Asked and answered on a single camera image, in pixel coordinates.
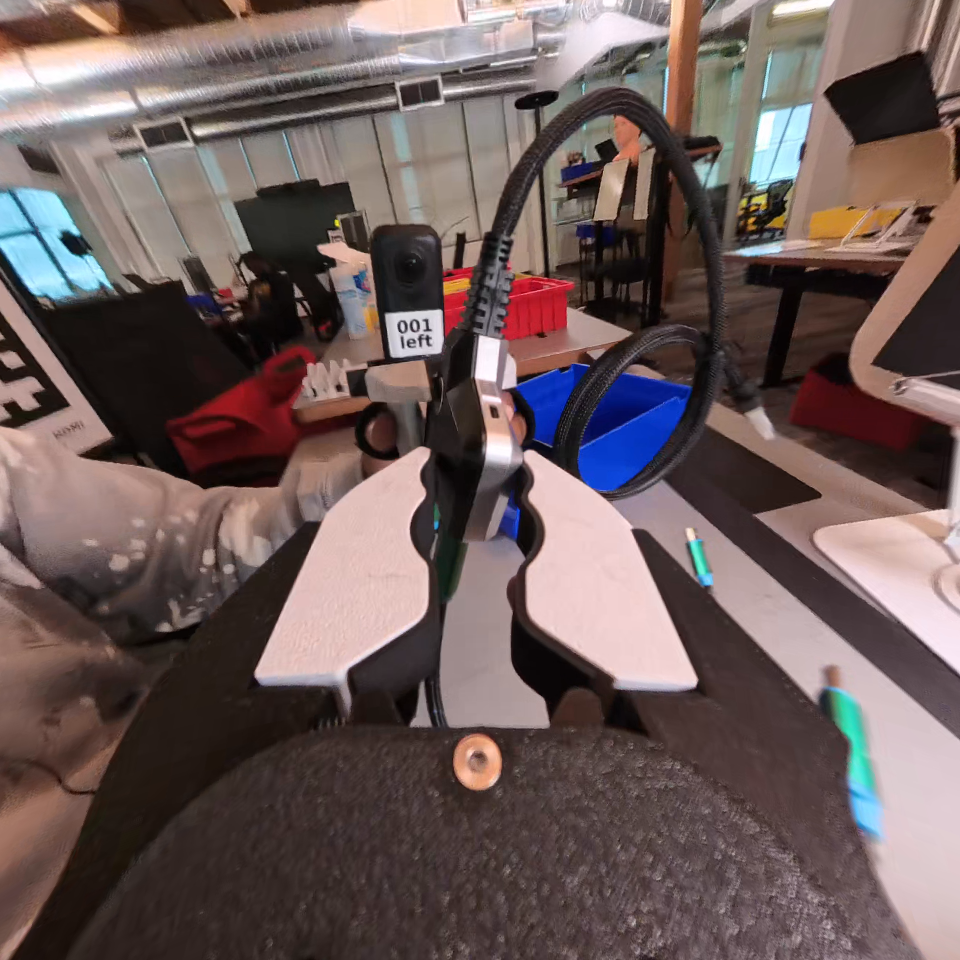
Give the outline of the yellow plastic bin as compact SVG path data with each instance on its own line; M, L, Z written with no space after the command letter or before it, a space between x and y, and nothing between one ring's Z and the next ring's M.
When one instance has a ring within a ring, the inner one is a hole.
M813 213L806 238L811 241L853 240L883 233L905 211L902 205L837 206Z

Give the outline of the wooden support post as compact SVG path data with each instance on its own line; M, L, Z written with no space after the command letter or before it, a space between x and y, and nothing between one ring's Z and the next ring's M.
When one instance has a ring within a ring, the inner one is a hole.
M668 77L665 116L675 134L691 133L697 87L697 68L703 1L672 1L668 38ZM672 300L682 260L685 204L674 177L669 179L669 222L665 237L662 297Z

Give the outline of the white tablet stand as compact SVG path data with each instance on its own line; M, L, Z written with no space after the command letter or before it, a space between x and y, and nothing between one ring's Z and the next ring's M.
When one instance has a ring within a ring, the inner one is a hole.
M958 369L900 377L893 399L951 430L946 506L822 527L813 544L824 558L959 673Z
M926 233L937 205L911 202L871 207L842 238L836 250L843 254L906 256Z

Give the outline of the red plastic bin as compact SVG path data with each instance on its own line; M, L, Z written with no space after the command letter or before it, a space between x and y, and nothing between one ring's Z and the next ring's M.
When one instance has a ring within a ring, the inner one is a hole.
M444 333L450 334L462 321L472 270L447 270L443 276ZM522 340L568 326L569 294L573 283L564 279L519 273L510 294L502 335L507 341Z

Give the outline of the red shopping basket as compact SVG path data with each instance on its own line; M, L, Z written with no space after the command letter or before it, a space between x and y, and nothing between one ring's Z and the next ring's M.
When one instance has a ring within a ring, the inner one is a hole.
M924 416L860 390L848 354L840 352L810 366L798 386L789 422L894 452L913 447L929 425Z

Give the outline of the black partition panel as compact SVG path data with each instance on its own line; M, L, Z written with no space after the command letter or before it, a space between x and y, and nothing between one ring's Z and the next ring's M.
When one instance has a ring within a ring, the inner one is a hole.
M250 375L180 281L43 310L40 324L119 444L180 478L189 471L167 423Z

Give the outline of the silver ventilation duct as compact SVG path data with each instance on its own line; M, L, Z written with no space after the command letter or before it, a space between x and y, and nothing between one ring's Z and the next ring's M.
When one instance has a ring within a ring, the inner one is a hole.
M2 54L2 137L549 57L606 16L644 42L670 2L341 2L25 47Z

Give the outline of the white wipes canister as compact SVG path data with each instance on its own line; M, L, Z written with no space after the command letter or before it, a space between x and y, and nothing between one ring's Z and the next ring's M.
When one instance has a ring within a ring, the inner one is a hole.
M378 305L370 255L344 241L320 244L317 250L322 257L333 261L328 272L347 337L358 341L377 333Z

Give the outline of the grey table with wood edge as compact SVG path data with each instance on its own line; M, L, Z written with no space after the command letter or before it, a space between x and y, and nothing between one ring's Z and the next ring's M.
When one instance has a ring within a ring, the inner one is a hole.
M628 335L627 330L577 309L567 308L566 317L566 328L508 343L518 379L538 376L575 363L587 363L594 352L603 352ZM321 360L325 364L358 364L382 357L383 348L378 337L369 335L354 341L345 330L341 330ZM308 426L358 414L368 404L366 397L323 401L298 399L292 407L293 419L302 426Z

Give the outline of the black and yellow office chair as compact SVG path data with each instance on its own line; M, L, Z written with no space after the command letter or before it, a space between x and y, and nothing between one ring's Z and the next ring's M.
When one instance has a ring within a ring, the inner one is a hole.
M737 238L748 240L783 234L794 186L795 180L786 178L749 189L738 204Z

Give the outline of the person's left forearm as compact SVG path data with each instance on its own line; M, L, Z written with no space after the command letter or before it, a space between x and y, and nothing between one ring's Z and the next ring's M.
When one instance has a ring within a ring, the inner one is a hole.
M201 488L2 429L2 649L136 643L199 624L365 478L354 449L278 486Z

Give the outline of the large black monitor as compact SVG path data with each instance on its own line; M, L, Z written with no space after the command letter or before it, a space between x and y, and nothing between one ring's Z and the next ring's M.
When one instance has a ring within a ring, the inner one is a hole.
M253 252L284 268L316 272L329 261L319 246L328 243L339 215L355 210L347 182L320 184L316 179L263 188L233 205Z

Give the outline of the wooden desk with black legs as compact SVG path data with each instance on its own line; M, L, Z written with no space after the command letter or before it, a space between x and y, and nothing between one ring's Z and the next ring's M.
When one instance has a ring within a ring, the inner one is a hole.
M747 285L779 293L760 380L763 390L798 381L786 378L785 368L805 294L874 302L906 262L901 250L841 247L831 241L750 245L727 250L724 258L730 270L742 273Z

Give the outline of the black floor lamp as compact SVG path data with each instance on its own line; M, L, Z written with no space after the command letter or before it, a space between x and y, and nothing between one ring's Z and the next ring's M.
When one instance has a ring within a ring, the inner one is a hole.
M540 137L543 129L544 108L554 104L559 97L557 90L533 90L520 97L514 102L514 107L523 114L530 114L534 124L534 138ZM549 231L548 214L546 208L546 183L545 183L545 164L541 162L536 182L536 202L538 216L538 238L540 241L540 253L542 266L538 273L547 279L551 278L550 256L549 256Z

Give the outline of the red fabric bag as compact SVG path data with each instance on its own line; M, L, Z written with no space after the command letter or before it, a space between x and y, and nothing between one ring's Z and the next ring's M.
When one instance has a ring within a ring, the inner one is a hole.
M196 411L169 420L166 434L188 478L207 489L277 485L299 443L320 432L293 412L314 360L307 347L289 347Z

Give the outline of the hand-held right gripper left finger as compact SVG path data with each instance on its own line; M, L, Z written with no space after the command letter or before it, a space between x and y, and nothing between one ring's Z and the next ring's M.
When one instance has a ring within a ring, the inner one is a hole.
M361 696L404 702L440 663L436 476L417 447L354 487L317 534L253 678L326 690L342 718Z

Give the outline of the blue plastic bin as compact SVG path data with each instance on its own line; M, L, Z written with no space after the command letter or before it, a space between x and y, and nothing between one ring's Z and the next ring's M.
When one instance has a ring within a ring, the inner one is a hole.
M573 364L527 379L517 387L534 415L531 449L553 461L561 414L589 367ZM641 472L670 438L684 414L690 387L622 373L607 390L583 433L582 481L607 493Z

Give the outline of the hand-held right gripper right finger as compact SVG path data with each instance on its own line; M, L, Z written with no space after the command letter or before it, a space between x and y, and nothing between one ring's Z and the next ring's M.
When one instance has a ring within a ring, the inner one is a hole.
M697 671L631 523L536 452L517 499L510 660L549 723L641 724L640 698L696 696Z

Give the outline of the white toothed holder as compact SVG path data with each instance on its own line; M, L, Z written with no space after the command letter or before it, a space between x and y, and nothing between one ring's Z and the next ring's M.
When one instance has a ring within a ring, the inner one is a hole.
M306 364L298 402L317 403L366 396L367 362L316 361Z

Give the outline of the black-white patterned sign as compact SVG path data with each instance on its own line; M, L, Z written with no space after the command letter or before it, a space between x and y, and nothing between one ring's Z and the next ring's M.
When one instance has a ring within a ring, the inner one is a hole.
M1 284L1 426L79 454L114 435L6 283Z

